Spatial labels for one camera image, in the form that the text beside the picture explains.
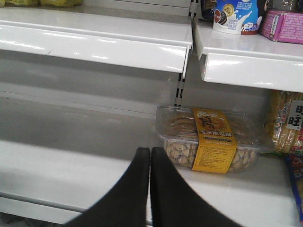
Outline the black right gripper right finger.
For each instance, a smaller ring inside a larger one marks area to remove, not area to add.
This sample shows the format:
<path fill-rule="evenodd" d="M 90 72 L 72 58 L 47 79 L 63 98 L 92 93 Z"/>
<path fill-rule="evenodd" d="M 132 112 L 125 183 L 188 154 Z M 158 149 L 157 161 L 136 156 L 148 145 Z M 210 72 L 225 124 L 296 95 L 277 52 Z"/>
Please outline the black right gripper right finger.
<path fill-rule="evenodd" d="M 151 209 L 154 227 L 240 226 L 201 198 L 161 147 L 151 150 Z"/>

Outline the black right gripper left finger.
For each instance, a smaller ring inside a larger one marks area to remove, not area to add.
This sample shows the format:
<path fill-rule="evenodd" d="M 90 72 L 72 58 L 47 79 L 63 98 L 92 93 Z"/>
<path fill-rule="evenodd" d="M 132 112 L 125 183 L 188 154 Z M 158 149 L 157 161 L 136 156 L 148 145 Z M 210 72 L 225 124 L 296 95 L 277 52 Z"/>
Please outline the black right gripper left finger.
<path fill-rule="evenodd" d="M 149 189 L 150 149 L 138 148 L 117 183 L 64 227 L 144 227 Z"/>

